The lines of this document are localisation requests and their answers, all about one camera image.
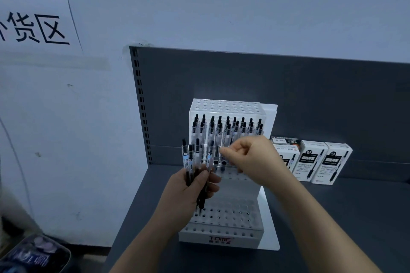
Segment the cable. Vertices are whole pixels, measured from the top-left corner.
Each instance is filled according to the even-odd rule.
[[[2,125],[3,130],[4,130],[4,132],[6,133],[6,137],[7,137],[8,141],[9,141],[10,147],[11,147],[12,150],[13,150],[14,157],[16,158],[17,165],[18,165],[18,169],[20,170],[21,178],[23,179],[23,184],[24,184],[24,188],[25,188],[25,191],[26,191],[27,202],[28,202],[28,206],[29,206],[29,209],[30,209],[30,214],[31,214],[31,217],[33,218],[33,220],[35,220],[35,218],[34,218],[33,206],[31,205],[30,195],[29,195],[29,192],[28,192],[28,185],[27,185],[26,178],[25,178],[25,176],[24,176],[23,167],[21,167],[20,160],[18,159],[16,150],[14,149],[14,145],[13,145],[12,139],[11,139],[11,137],[10,137],[10,135],[9,135],[9,132],[7,131],[6,126],[4,125],[3,120],[1,119],[1,117],[0,117],[0,124]],[[1,163],[0,163],[0,187],[1,187]]]

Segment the wall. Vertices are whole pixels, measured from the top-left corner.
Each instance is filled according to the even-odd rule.
[[[108,69],[3,58],[0,114],[35,221],[71,243],[111,245],[146,171],[127,45],[410,61],[408,0],[69,1],[85,55]],[[3,130],[0,153],[29,210]]]

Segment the sign with chinese characters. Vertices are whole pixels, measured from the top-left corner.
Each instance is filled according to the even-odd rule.
[[[82,55],[68,0],[0,0],[0,50]]]

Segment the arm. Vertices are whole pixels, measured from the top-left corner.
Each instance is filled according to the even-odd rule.
[[[288,214],[311,272],[381,273],[284,165],[264,136],[248,136],[220,152],[252,180],[269,188]]]
[[[207,197],[213,196],[221,178],[202,171],[187,187],[185,169],[173,174],[149,222],[127,247],[110,273],[156,272],[162,250],[171,237],[187,225],[196,208],[196,199],[208,181]]]

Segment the box of pens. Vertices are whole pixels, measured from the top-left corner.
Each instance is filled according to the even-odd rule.
[[[189,111],[189,141],[182,158],[189,184],[201,168],[222,177],[220,190],[206,199],[205,188],[179,241],[258,248],[264,233],[258,205],[260,186],[239,173],[219,153],[242,136],[263,135],[266,113],[260,103],[194,99]]]

